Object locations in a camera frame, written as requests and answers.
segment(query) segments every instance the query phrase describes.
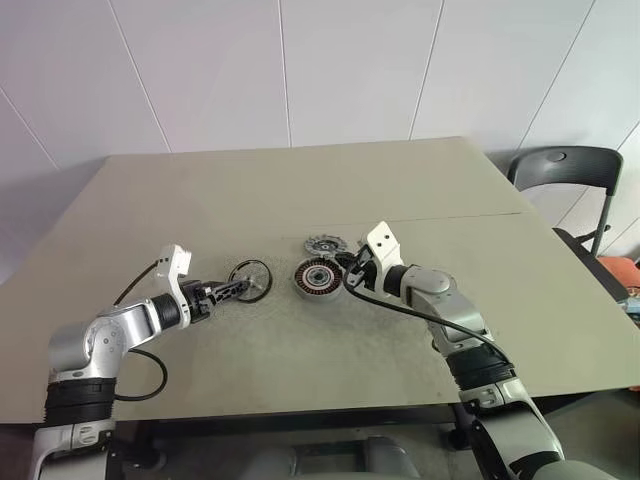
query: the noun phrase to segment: black joint band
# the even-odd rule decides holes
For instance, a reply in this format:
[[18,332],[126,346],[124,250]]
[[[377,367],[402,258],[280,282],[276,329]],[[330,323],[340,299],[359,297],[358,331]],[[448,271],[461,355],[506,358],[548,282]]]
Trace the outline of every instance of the black joint band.
[[173,297],[165,293],[151,299],[158,312],[160,327],[166,330],[180,323],[180,309]]
[[213,303],[213,301],[205,301],[207,299],[205,288],[209,287],[211,291],[213,291],[217,285],[220,285],[220,283],[202,283],[200,280],[189,280],[180,284],[180,290],[182,291],[184,298],[187,299],[187,303],[189,304],[191,324],[209,318],[209,305],[210,303]]
[[452,353],[447,364],[461,390],[490,385],[515,376],[513,365],[489,345]]
[[383,289],[389,295],[400,297],[400,284],[402,283],[402,277],[409,270],[409,267],[404,265],[396,265],[391,267],[387,272],[387,276],[384,277]]
[[49,384],[45,427],[94,422],[111,418],[115,378],[64,380]]

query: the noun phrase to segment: orange object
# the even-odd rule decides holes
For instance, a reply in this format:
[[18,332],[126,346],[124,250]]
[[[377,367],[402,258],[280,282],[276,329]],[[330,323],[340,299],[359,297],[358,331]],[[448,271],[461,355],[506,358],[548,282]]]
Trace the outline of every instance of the orange object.
[[640,270],[625,257],[598,257],[600,263],[627,288],[640,288]]

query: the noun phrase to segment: black cable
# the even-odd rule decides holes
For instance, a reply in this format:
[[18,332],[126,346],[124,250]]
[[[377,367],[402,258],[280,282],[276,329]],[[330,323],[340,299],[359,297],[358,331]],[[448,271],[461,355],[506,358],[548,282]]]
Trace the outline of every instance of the black cable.
[[122,300],[124,300],[124,297],[126,297],[127,295],[129,295],[129,292],[131,290],[133,290],[133,287],[135,287],[138,282],[140,282],[140,280],[142,280],[145,276],[147,276],[147,274],[153,270],[154,268],[156,268],[158,266],[158,261],[156,260],[155,262],[153,262],[151,265],[149,265],[147,268],[145,268],[142,273],[140,275],[138,275],[136,278],[133,279],[133,281],[127,285],[127,288],[125,288],[122,293],[118,296],[118,298],[116,298],[116,301],[113,302],[114,305],[119,305],[120,302],[122,302]]
[[351,271],[353,270],[353,267],[355,267],[355,265],[356,265],[355,262],[352,263],[351,265],[349,265],[347,267],[347,269],[345,270],[344,276],[342,277],[342,284],[344,285],[345,290],[347,290],[347,292],[349,292],[354,297],[359,298],[360,300],[364,300],[365,302],[372,303],[373,305],[377,305],[379,307],[383,307],[383,308],[387,308],[389,310],[393,310],[394,312],[404,313],[406,315],[411,315],[413,317],[418,317],[418,318],[421,318],[423,320],[426,320],[427,322],[437,323],[438,325],[442,325],[443,327],[449,327],[449,328],[452,328],[453,330],[457,330],[459,332],[462,332],[462,333],[464,333],[466,335],[469,335],[470,337],[473,337],[473,338],[475,338],[477,340],[480,340],[483,343],[486,343],[498,355],[500,355],[505,362],[511,363],[509,361],[509,357],[507,357],[507,354],[504,352],[504,350],[502,350],[498,345],[496,345],[494,342],[492,342],[488,338],[484,337],[483,335],[480,335],[479,333],[474,332],[473,330],[469,330],[466,327],[463,327],[461,325],[457,325],[457,324],[455,324],[453,322],[450,322],[449,320],[445,320],[442,317],[436,317],[435,315],[429,315],[427,313],[418,312],[416,310],[411,310],[409,308],[398,307],[397,305],[394,305],[392,303],[382,302],[380,300],[376,300],[375,298],[371,298],[371,297],[369,297],[367,295],[363,295],[360,292],[357,292],[355,286],[350,285],[349,282],[347,281],[347,279],[349,278],[349,275],[351,274]]
[[133,396],[118,395],[116,393],[115,399],[120,400],[121,402],[142,402],[143,400],[149,400],[150,398],[153,398],[156,395],[158,395],[162,390],[164,390],[164,387],[167,385],[167,380],[169,379],[169,372],[167,371],[167,366],[164,364],[162,360],[156,357],[153,353],[146,352],[144,350],[140,350],[137,348],[132,348],[129,351],[132,353],[137,353],[138,355],[142,355],[143,357],[150,358],[151,360],[156,362],[156,364],[158,364],[158,366],[160,367],[160,370],[162,370],[162,382],[160,382],[160,385],[158,386],[158,388],[156,388],[151,393],[147,393],[145,395],[133,395]]
[[[127,288],[125,288],[122,291],[122,293],[118,296],[118,298],[116,298],[116,301],[113,302],[113,305],[115,306],[115,305],[118,305],[120,302],[122,302],[122,300],[124,300],[124,298],[129,294],[131,290],[133,290],[133,288],[140,282],[140,280],[142,280],[145,276],[147,276],[149,272],[154,268],[156,268],[157,266],[158,266],[158,261],[156,260],[147,268],[145,268],[140,273],[140,275],[134,278],[133,281],[129,285],[127,285]],[[143,357],[150,358],[151,360],[156,362],[156,364],[160,367],[160,370],[162,371],[162,382],[160,382],[160,386],[151,393],[147,393],[145,395],[133,395],[133,396],[118,395],[116,393],[115,399],[120,400],[121,402],[142,402],[143,400],[149,400],[150,398],[153,398],[156,395],[158,395],[160,392],[162,392],[162,390],[164,390],[164,387],[167,385],[167,380],[169,379],[169,372],[167,370],[167,366],[164,364],[162,360],[160,360],[153,353],[140,350],[139,348],[132,348],[129,351],[132,353],[137,353],[138,355],[142,355]]]

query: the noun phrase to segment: copper coil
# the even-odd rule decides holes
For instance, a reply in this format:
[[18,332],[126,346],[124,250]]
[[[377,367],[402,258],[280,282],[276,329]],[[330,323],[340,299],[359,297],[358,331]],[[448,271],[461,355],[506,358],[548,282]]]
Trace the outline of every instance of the copper coil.
[[293,275],[296,286],[309,295],[328,295],[342,284],[340,267],[330,260],[314,258],[298,265]]

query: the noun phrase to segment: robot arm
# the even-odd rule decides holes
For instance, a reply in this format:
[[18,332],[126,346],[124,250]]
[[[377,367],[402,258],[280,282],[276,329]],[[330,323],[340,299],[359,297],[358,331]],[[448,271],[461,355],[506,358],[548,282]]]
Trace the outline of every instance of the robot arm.
[[247,278],[180,283],[190,259],[191,253],[177,245],[165,247],[155,277],[167,293],[114,305],[92,321],[54,333],[45,421],[34,438],[30,479],[121,478],[110,440],[116,377],[124,355],[171,327],[182,329],[207,318],[211,305],[240,297],[252,286]]
[[588,465],[564,461],[558,438],[506,354],[493,343],[480,312],[449,274],[407,267],[385,222],[365,237],[356,257],[347,254],[337,260],[346,268],[345,287],[351,293],[362,298],[355,286],[364,283],[376,297],[397,297],[411,308],[406,313],[428,321],[434,348],[445,358],[462,405],[474,417],[468,435],[485,478],[613,478]]

